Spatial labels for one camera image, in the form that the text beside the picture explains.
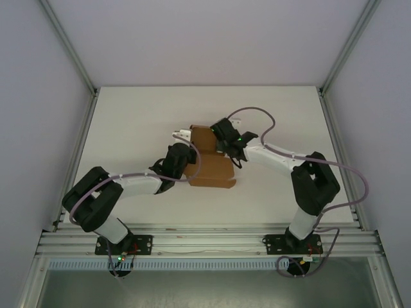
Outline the brown cardboard box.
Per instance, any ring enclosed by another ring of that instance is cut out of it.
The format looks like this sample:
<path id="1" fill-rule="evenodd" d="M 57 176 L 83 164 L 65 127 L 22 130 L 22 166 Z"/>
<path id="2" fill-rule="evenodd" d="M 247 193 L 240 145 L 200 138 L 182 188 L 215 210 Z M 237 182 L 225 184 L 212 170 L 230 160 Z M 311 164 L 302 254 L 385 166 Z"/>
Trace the brown cardboard box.
<path id="1" fill-rule="evenodd" d="M 230 189 L 235 186 L 234 166 L 223 153 L 217 152 L 217 139 L 208 126 L 191 125 L 191 142 L 201 157 L 197 176 L 189 181 L 194 187 Z"/>

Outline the aluminium mounting rail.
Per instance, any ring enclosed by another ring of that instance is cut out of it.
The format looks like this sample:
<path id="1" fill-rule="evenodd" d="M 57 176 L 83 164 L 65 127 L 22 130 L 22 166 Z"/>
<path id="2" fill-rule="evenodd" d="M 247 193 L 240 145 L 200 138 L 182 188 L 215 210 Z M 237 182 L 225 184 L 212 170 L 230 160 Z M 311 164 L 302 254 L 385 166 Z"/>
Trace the aluminium mounting rail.
<path id="1" fill-rule="evenodd" d="M 152 255 L 159 257 L 265 257 L 263 237 L 282 234 L 286 224 L 166 225 L 131 224 L 135 234 L 152 235 Z M 357 222 L 339 226 L 324 224 L 321 234 L 325 250 L 334 257 L 380 257 L 385 250 L 375 231 L 364 230 Z M 61 223 L 55 232 L 44 232 L 35 254 L 48 257 L 91 257 L 97 236 L 80 227 Z"/>

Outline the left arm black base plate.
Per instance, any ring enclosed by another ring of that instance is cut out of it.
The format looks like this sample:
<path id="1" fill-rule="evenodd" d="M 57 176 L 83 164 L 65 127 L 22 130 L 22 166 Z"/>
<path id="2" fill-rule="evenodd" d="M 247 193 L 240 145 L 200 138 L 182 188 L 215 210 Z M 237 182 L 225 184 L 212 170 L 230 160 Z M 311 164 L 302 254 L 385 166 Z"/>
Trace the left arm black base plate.
<path id="1" fill-rule="evenodd" d="M 118 244 L 107 241 L 104 237 L 97 238 L 94 254 L 108 256 L 109 252 L 113 255 L 151 255 L 152 235 L 130 235 Z"/>

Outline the aluminium table side rail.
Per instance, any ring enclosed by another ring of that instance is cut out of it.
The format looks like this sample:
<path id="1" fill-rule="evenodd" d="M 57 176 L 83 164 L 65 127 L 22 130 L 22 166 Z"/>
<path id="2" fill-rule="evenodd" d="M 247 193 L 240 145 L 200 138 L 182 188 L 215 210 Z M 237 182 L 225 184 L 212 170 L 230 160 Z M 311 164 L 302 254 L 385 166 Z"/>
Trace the aluminium table side rail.
<path id="1" fill-rule="evenodd" d="M 347 151 L 342 138 L 342 133 L 338 125 L 332 104 L 328 101 L 321 89 L 317 89 L 322 111 L 326 120 L 327 128 L 331 137 L 333 149 L 338 163 L 351 166 L 347 156 Z M 342 168 L 340 170 L 344 188 L 349 201 L 359 200 L 365 191 L 362 179 L 354 171 Z M 356 214 L 358 224 L 362 231 L 368 229 L 368 222 L 363 213 L 362 202 L 350 205 L 350 209 Z"/>
<path id="2" fill-rule="evenodd" d="M 62 206 L 62 199 L 74 185 L 74 181 L 80 165 L 80 160 L 82 157 L 85 142 L 87 140 L 87 135 L 89 133 L 89 128 L 96 108 L 99 93 L 100 89 L 96 89 L 96 92 L 91 96 L 91 100 L 86 108 L 85 116 L 81 122 L 80 131 L 74 144 L 73 154 L 71 155 L 66 177 L 64 179 L 64 183 L 62 186 L 62 192 L 60 193 L 60 196 L 58 198 L 57 211 L 56 214 L 53 216 L 55 220 L 51 223 L 52 232 L 57 231 L 61 217 L 65 211 L 65 208 Z"/>

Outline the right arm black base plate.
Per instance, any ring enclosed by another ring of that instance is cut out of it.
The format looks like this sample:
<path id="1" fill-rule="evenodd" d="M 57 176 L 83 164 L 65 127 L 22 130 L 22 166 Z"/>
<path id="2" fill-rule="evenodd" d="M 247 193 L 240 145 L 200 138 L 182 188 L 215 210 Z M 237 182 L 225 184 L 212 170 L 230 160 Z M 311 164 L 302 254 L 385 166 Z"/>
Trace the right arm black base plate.
<path id="1" fill-rule="evenodd" d="M 323 254 L 322 240 L 317 234 L 312 234 L 302 241 L 288 238 L 285 234 L 267 234 L 262 243 L 268 255 Z"/>

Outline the aluminium frame post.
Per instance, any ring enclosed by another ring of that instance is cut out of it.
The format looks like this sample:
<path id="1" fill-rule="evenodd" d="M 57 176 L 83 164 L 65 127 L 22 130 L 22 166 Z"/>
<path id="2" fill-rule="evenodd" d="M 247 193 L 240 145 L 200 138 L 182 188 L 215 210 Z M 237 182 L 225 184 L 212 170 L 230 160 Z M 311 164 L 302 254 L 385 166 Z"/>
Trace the aluminium frame post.
<path id="1" fill-rule="evenodd" d="M 326 79 L 322 85 L 318 88 L 319 94 L 323 97 L 327 91 L 331 88 L 332 84 L 340 74 L 341 70 L 348 61 L 351 53 L 354 51 L 359 39 L 370 23 L 373 15 L 378 9 L 381 0 L 367 0 L 360 16 L 357 18 L 347 40 L 344 42 L 341 51 L 339 52 L 336 60 L 334 61 L 331 69 L 326 76 Z"/>
<path id="2" fill-rule="evenodd" d="M 57 14 L 55 13 L 53 7 L 49 0 L 37 0 L 38 4 L 42 8 L 46 19 L 49 21 L 51 27 L 56 33 L 57 38 L 59 39 L 64 51 L 66 52 L 69 59 L 72 61 L 74 68 L 78 71 L 83 83 L 89 90 L 89 92 L 95 96 L 97 93 L 97 88 L 91 81 L 91 78 L 83 65 L 78 53 L 76 52 L 70 38 L 68 37 L 62 23 L 60 22 Z"/>

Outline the aluminium frame leg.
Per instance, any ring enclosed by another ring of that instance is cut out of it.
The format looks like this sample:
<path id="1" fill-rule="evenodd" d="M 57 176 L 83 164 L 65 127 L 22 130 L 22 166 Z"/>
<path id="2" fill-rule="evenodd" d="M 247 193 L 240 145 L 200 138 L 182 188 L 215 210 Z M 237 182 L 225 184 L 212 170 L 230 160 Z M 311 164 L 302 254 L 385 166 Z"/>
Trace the aluminium frame leg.
<path id="1" fill-rule="evenodd" d="M 404 308 L 386 257 L 367 258 L 382 308 Z"/>
<path id="2" fill-rule="evenodd" d="M 49 258 L 35 257 L 17 308 L 37 308 L 49 268 Z"/>

